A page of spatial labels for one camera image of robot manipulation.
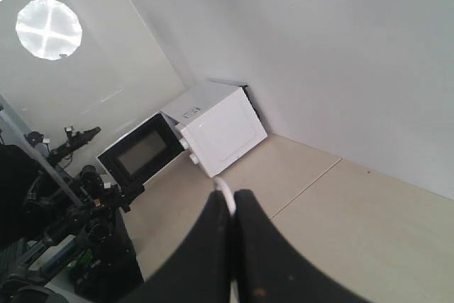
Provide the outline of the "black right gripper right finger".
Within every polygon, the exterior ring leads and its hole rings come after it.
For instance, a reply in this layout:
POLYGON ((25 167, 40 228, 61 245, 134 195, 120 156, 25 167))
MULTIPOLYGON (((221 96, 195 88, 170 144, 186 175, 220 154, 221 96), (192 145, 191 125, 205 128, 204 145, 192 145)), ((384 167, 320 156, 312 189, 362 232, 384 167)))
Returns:
POLYGON ((277 230, 249 189, 235 192, 240 302, 357 302, 277 230))

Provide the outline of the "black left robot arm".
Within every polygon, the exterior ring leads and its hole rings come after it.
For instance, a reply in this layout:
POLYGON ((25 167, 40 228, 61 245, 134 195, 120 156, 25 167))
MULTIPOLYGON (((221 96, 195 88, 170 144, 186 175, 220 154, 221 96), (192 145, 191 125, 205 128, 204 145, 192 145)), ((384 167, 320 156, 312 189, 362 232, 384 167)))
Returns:
POLYGON ((82 206, 91 199, 80 181, 70 177, 60 163, 63 160, 71 162, 74 153, 91 142, 100 132, 100 127, 75 131, 68 126, 65 128, 66 141, 52 150, 48 149, 45 155, 36 150, 38 145, 49 144, 49 140, 42 133, 31 131, 23 136, 26 147, 36 159, 38 169, 23 201, 25 214, 63 210, 71 205, 82 206))

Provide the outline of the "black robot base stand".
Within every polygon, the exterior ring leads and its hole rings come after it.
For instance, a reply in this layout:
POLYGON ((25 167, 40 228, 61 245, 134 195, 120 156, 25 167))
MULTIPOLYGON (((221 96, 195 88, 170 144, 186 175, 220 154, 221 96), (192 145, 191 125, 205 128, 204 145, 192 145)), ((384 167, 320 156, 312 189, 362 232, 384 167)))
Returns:
POLYGON ((144 283, 120 213, 130 211, 143 186, 104 189, 85 167, 70 188, 91 195, 76 206, 17 145, 1 145, 1 301, 18 294, 43 302, 46 285, 70 266, 70 284, 93 302, 118 302, 144 283))

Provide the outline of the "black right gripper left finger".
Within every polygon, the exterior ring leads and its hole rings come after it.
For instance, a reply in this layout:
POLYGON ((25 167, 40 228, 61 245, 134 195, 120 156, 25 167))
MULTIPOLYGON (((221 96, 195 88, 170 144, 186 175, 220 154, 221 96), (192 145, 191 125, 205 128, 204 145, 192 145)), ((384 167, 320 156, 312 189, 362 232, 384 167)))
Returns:
POLYGON ((210 193, 191 231, 165 263, 121 301, 229 302, 231 215, 222 192, 210 193))

